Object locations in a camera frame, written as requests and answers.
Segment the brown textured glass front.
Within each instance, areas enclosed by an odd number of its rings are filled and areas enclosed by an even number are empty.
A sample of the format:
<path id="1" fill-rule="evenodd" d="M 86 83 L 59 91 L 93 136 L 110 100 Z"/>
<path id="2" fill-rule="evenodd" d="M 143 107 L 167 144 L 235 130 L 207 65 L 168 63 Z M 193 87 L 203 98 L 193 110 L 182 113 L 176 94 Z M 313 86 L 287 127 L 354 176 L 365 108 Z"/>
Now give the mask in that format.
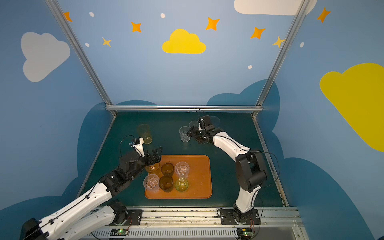
<path id="1" fill-rule="evenodd" d="M 159 179 L 159 187 L 166 193 L 169 193 L 174 188 L 174 180 L 170 176 L 162 176 Z"/>

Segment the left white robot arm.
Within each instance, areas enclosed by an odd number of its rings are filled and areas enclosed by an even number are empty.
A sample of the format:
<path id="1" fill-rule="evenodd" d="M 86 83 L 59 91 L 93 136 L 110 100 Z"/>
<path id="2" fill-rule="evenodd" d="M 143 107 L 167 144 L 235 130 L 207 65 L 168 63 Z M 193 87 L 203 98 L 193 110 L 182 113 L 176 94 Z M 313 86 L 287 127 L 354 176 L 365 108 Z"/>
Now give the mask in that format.
<path id="1" fill-rule="evenodd" d="M 119 166 L 101 177 L 86 193 L 55 213 L 36 220 L 32 218 L 22 225 L 22 240 L 79 240 L 85 235 L 110 224 L 122 225 L 127 220 L 127 209 L 114 201 L 98 212 L 97 206 L 109 201 L 127 189 L 146 166 L 159 163 L 161 147 L 151 153 L 136 150 L 121 157 Z"/>

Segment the clear faceted plastic glass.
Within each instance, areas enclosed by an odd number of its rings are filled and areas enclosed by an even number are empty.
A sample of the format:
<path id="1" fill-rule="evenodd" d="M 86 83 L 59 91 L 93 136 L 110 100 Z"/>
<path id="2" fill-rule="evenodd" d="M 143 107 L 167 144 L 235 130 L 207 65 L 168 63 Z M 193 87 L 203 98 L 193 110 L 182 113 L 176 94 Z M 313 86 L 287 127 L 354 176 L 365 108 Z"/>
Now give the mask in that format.
<path id="1" fill-rule="evenodd" d="M 155 193 L 158 192 L 160 187 L 159 187 L 159 176 L 156 174 L 149 174 L 145 177 L 143 181 L 143 186 L 146 189 L 146 191 Z"/>

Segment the short yellow plastic glass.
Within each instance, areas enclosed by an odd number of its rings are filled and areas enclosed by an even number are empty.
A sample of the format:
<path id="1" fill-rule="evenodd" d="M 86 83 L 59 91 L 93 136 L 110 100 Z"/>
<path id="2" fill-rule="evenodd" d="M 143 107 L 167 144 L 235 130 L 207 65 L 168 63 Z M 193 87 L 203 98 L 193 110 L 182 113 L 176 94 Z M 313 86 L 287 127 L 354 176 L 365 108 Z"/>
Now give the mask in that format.
<path id="1" fill-rule="evenodd" d="M 147 167 L 147 172 L 148 172 L 149 175 L 151 175 L 151 174 L 159 175 L 160 172 L 161 172 L 160 164 L 156 163 L 154 165 L 148 166 Z"/>

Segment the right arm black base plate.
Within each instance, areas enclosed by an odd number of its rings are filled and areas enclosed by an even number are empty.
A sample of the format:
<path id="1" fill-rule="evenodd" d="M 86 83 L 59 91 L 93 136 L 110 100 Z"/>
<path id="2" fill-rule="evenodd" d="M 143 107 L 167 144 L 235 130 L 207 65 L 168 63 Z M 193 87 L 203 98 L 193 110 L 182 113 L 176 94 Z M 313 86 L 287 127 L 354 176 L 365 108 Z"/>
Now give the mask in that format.
<path id="1" fill-rule="evenodd" d="M 261 223 L 261 217 L 256 209 L 241 213 L 237 209 L 220 208 L 217 214 L 222 225 L 259 225 Z"/>

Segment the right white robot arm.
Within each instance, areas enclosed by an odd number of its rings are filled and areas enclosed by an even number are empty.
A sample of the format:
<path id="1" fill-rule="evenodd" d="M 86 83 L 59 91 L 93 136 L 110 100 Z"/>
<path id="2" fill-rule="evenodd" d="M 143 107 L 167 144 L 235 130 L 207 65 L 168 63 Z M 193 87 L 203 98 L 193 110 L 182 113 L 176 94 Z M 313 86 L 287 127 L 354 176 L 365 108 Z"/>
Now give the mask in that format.
<path id="1" fill-rule="evenodd" d="M 234 203 L 234 218 L 238 224 L 245 224 L 252 215 L 259 190 L 268 179 L 262 153 L 241 145 L 224 130 L 215 127 L 210 116 L 199 118 L 199 126 L 190 127 L 187 136 L 199 144 L 213 144 L 234 160 L 240 185 L 239 196 Z"/>

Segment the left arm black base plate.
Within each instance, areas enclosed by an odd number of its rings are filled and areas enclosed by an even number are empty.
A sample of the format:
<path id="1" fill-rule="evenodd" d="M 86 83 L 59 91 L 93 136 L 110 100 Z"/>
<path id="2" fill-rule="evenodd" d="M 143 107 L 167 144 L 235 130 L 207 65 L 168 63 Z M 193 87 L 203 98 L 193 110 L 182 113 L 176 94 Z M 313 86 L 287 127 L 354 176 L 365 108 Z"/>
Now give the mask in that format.
<path id="1" fill-rule="evenodd" d="M 118 211 L 109 226 L 138 226 L 141 223 L 143 210 L 127 209 Z"/>

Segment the short green glass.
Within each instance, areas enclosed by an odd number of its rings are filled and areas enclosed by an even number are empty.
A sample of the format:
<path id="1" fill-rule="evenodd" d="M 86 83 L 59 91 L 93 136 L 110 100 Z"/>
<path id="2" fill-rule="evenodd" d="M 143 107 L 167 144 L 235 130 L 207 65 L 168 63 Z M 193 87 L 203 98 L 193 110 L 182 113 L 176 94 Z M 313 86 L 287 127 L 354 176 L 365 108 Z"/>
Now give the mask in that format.
<path id="1" fill-rule="evenodd" d="M 179 178 L 175 181 L 174 186 L 178 192 L 185 192 L 189 187 L 189 182 L 186 178 Z"/>

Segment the dark brown textured glass back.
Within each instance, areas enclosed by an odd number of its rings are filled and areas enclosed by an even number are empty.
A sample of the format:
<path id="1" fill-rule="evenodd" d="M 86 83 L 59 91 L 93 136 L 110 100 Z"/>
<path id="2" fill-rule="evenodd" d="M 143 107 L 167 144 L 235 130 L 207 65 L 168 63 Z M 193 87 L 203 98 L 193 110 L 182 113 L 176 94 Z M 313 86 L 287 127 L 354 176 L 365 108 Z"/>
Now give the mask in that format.
<path id="1" fill-rule="evenodd" d="M 161 167 L 161 172 L 163 176 L 172 177 L 174 174 L 174 165 L 172 163 L 165 163 Z"/>

